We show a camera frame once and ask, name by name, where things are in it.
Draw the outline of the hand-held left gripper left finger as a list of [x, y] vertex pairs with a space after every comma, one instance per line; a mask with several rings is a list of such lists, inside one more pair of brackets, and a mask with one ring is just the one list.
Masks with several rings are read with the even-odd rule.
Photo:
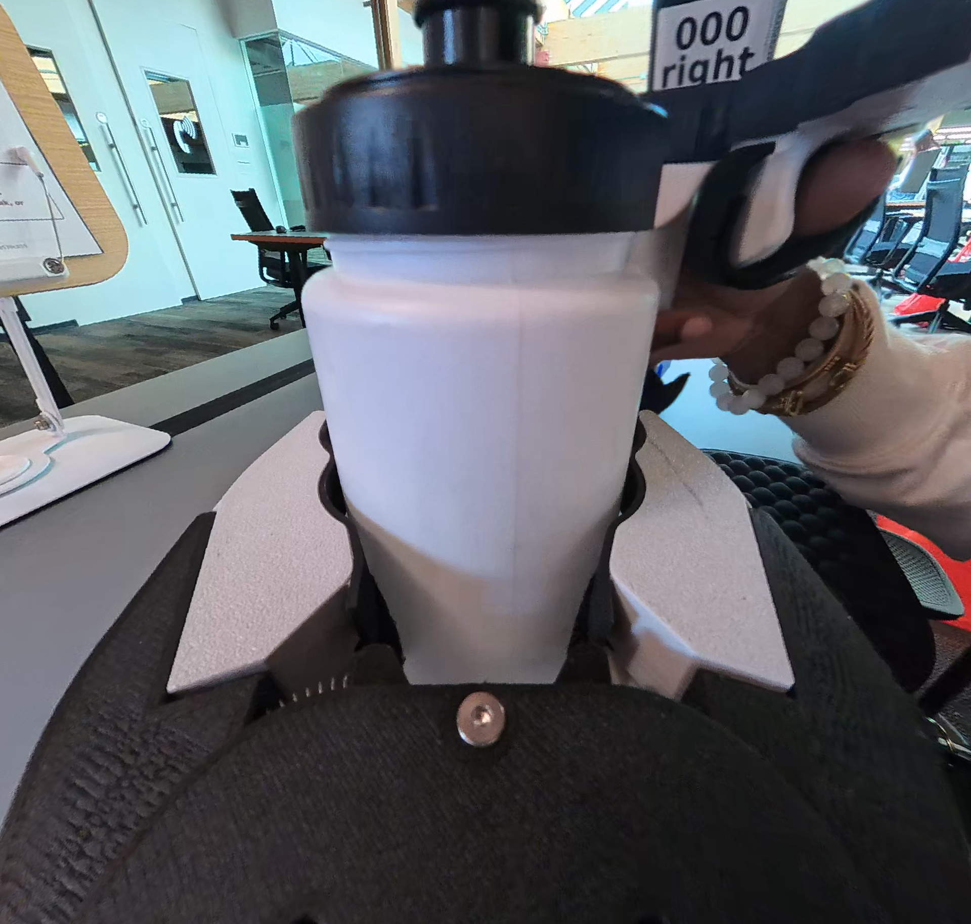
[[354, 642], [342, 593], [355, 559], [346, 522], [322, 503], [331, 464], [313, 411], [261, 453], [216, 503], [167, 693], [275, 673], [309, 694], [311, 663]]

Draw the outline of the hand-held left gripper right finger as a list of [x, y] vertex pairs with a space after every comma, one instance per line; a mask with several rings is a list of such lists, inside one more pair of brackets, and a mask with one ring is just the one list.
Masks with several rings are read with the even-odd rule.
[[614, 680], [680, 699], [707, 671], [787, 692], [795, 676], [743, 494], [656, 414], [639, 421], [646, 491], [609, 563]]

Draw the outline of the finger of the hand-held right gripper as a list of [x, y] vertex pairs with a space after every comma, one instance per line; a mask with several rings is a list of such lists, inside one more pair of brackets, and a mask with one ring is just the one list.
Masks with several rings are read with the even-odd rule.
[[790, 136], [819, 146], [903, 130], [970, 106], [970, 64], [960, 63], [902, 85], [842, 103], [826, 116], [802, 121]]

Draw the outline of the white plastic bottle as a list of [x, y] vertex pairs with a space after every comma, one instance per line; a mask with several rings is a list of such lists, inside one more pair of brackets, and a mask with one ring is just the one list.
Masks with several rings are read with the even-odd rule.
[[658, 307], [632, 233], [332, 234], [303, 311], [418, 684], [554, 681], [619, 509]]

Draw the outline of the black bottle lid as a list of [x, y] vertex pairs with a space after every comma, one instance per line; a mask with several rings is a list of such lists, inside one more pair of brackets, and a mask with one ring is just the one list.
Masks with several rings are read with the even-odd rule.
[[652, 227], [669, 119], [531, 62], [538, 0], [418, 0], [423, 64], [343, 81], [293, 118], [309, 227], [557, 236]]

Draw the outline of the person's right forearm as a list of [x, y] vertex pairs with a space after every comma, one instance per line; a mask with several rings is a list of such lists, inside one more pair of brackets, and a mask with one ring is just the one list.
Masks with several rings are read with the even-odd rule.
[[798, 458], [845, 500], [901, 524], [957, 561], [970, 557], [970, 338], [873, 324], [861, 369], [821, 408], [782, 418]]

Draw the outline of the black office chair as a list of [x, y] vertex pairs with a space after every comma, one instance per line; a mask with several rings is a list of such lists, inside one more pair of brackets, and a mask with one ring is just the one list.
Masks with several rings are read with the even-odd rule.
[[936, 304], [896, 316], [897, 326], [928, 324], [930, 334], [970, 332], [969, 319], [951, 311], [953, 304], [969, 310], [968, 180], [968, 146], [956, 147], [948, 163], [931, 172], [916, 242], [893, 274], [892, 285], [899, 292], [933, 298]]
[[[237, 209], [249, 227], [251, 234], [270, 233], [280, 236], [266, 214], [262, 203], [254, 189], [231, 191]], [[277, 332], [283, 320], [294, 313], [300, 315], [303, 322], [301, 295], [302, 288], [308, 276], [308, 261], [306, 251], [286, 250], [282, 245], [268, 243], [254, 243], [257, 251], [257, 275], [262, 283], [269, 287], [277, 287], [293, 292], [294, 300], [286, 304], [269, 318], [270, 330]]]

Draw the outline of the white document stand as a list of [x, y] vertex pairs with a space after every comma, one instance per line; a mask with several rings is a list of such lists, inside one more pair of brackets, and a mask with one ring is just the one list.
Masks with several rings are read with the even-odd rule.
[[65, 418], [19, 315], [1, 299], [2, 329], [34, 394], [34, 423], [2, 440], [1, 524], [7, 527], [170, 445], [162, 431], [101, 415]]

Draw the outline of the black mesh chair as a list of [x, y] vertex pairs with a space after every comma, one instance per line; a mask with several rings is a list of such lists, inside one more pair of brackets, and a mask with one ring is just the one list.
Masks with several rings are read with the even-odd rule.
[[[890, 529], [884, 521], [880, 522], [880, 533], [913, 588], [923, 612], [931, 620], [955, 623], [965, 615], [962, 597], [934, 553]], [[969, 764], [969, 731], [954, 725], [948, 711], [955, 701], [969, 701], [969, 665], [967, 641], [939, 675], [918, 690], [918, 704], [932, 723], [940, 748], [966, 764]]]

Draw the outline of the wooden office desk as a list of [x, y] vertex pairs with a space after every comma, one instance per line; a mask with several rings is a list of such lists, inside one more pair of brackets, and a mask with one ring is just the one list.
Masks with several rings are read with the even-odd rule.
[[257, 273], [272, 287], [302, 291], [309, 276], [332, 266], [322, 234], [277, 229], [232, 234], [230, 240], [256, 248]]

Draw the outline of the white door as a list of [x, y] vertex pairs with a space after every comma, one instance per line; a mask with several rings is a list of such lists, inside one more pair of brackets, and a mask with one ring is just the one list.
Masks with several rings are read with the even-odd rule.
[[251, 287], [248, 249], [233, 240], [243, 225], [231, 194], [233, 162], [195, 29], [162, 22], [136, 67], [147, 99], [143, 138], [196, 294]]
[[162, 285], [143, 159], [118, 145], [123, 98], [100, 37], [90, 22], [75, 19], [67, 0], [10, 0], [5, 9], [36, 72], [30, 82], [44, 86], [43, 102], [32, 92], [28, 127], [41, 129], [32, 133], [40, 152], [101, 250], [67, 260], [69, 276], [28, 294], [27, 311], [46, 326], [151, 310]]

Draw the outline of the wooden instruction board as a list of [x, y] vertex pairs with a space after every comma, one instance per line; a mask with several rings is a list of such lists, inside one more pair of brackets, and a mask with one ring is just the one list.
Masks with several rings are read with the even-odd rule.
[[85, 160], [14, 23], [1, 12], [1, 77], [31, 135], [102, 252], [2, 263], [2, 295], [88, 287], [117, 275], [128, 239], [103, 187]]

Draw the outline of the printed instruction sheet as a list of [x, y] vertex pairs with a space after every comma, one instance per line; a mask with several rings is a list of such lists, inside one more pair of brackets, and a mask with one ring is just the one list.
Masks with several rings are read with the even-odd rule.
[[102, 252], [1, 87], [1, 260]]

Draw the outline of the wooden post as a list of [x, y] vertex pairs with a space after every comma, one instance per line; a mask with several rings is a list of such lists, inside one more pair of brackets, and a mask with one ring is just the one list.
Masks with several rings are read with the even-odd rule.
[[404, 67], [397, 0], [370, 0], [379, 68], [390, 71]]

